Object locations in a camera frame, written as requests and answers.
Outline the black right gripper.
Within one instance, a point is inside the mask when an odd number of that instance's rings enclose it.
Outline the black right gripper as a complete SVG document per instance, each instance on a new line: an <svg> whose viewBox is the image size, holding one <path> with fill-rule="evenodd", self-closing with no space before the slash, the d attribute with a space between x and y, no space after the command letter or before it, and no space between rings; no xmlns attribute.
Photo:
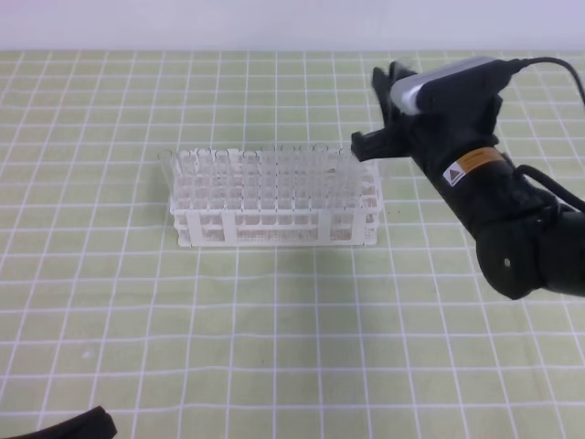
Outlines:
<svg viewBox="0 0 585 439"><path fill-rule="evenodd" d="M495 117L491 111L450 114L400 115L390 98L392 86L417 74L405 59L390 62L388 70L375 67L371 86L378 99L384 128L352 134L351 150L358 161L412 158L433 183L444 179L447 168L472 150L495 145Z"/></svg>

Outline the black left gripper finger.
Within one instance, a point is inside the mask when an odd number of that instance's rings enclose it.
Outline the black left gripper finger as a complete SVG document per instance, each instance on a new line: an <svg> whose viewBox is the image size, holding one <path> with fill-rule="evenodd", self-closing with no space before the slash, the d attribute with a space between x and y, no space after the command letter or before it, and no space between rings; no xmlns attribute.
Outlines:
<svg viewBox="0 0 585 439"><path fill-rule="evenodd" d="M112 439L117 434L112 416L101 406L56 425L9 439Z"/></svg>

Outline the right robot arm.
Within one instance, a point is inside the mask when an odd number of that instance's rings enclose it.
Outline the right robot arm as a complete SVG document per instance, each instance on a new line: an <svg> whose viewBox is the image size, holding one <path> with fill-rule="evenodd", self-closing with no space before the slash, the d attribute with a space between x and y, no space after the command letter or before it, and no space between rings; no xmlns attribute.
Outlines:
<svg viewBox="0 0 585 439"><path fill-rule="evenodd" d="M383 125L356 132L357 160L408 157L471 234L486 281L517 300L537 289L584 294L584 203L500 152L506 88L534 59L468 58L416 72L393 61L371 85Z"/></svg>

